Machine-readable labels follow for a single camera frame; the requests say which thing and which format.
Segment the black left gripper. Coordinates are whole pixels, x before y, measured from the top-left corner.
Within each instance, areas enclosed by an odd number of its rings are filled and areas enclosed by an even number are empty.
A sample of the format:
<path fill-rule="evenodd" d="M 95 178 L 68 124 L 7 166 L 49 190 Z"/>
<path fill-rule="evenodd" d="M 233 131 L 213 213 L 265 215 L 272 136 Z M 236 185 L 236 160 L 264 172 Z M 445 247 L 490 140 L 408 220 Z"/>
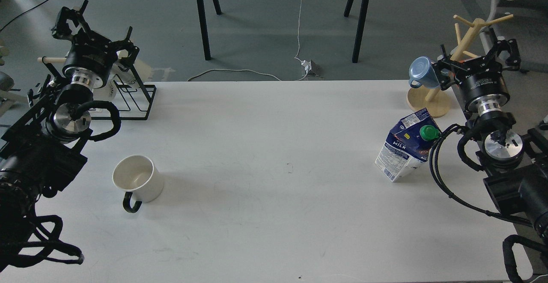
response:
<path fill-rule="evenodd" d="M 132 68 L 140 49 L 131 41 L 131 26 L 124 39 L 114 42 L 95 31 L 90 31 L 83 17 L 88 2 L 84 0 L 78 10 L 63 6 L 57 14 L 51 34 L 55 39 L 71 40 L 71 49 L 63 65 L 63 75 L 73 78 L 76 74 L 84 72 L 92 82 L 91 87 L 96 89 L 107 84 L 115 61 L 119 63 L 122 71 Z M 82 26 L 82 30 L 73 35 L 68 21 L 72 21 L 75 27 Z M 118 51 L 127 51 L 128 54 L 120 59 Z"/>

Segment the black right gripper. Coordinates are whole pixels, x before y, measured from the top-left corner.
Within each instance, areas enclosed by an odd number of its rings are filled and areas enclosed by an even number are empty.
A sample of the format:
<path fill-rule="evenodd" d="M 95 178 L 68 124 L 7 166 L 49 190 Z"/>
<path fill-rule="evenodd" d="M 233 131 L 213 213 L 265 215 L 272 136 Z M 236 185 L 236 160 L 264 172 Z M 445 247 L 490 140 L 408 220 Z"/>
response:
<path fill-rule="evenodd" d="M 519 71 L 521 55 L 516 39 L 498 39 L 494 29 L 488 29 L 492 47 L 483 57 L 487 65 L 472 72 L 463 73 L 462 63 L 452 60 L 446 47 L 440 45 L 441 55 L 432 64 L 440 91 L 453 85 L 460 88 L 466 111 L 478 111 L 481 98 L 496 100 L 500 106 L 509 101 L 509 92 L 502 76 L 502 71 Z"/>

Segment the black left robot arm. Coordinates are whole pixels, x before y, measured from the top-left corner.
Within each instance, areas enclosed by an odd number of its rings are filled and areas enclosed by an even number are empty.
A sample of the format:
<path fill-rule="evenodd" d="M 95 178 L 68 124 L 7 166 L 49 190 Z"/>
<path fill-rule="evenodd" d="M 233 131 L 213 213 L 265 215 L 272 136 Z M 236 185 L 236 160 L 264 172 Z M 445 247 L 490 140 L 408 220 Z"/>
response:
<path fill-rule="evenodd" d="M 88 141 L 120 131 L 119 110 L 110 101 L 95 100 L 92 92 L 107 85 L 113 65 L 133 70 L 139 53 L 130 40 L 132 29 L 119 41 L 91 30 L 83 15 L 87 4 L 61 8 L 52 36 L 71 42 L 63 70 L 47 64 L 50 74 L 42 90 L 29 92 L 29 111 L 2 136 L 1 269 L 84 260 L 80 248 L 60 240 L 62 219 L 36 215 L 36 203 L 76 178 L 87 162 L 81 151 Z"/>

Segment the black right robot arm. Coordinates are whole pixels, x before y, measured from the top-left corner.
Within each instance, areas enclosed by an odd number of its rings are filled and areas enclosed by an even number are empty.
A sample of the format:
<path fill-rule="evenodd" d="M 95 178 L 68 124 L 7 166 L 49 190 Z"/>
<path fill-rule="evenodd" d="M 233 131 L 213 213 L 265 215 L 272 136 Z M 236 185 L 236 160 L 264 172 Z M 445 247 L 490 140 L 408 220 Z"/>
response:
<path fill-rule="evenodd" d="M 509 281 L 522 283 L 513 246 L 520 244 L 536 250 L 547 264 L 547 139 L 535 128 L 526 134 L 513 130 L 515 118 L 502 110 L 509 101 L 503 80 L 504 70 L 516 71 L 521 64 L 517 42 L 497 39 L 489 30 L 493 46 L 484 56 L 463 62 L 446 53 L 432 67 L 441 90 L 456 85 L 468 113 L 465 125 L 452 124 L 434 142 L 429 154 L 433 180 L 450 199 L 496 219 L 533 228 L 541 242 L 520 235 L 510 235 L 502 245 Z M 483 180 L 497 211 L 469 204 L 444 183 L 438 160 L 443 142 L 452 133 L 461 135 L 457 153 L 466 166 L 485 172 Z"/>

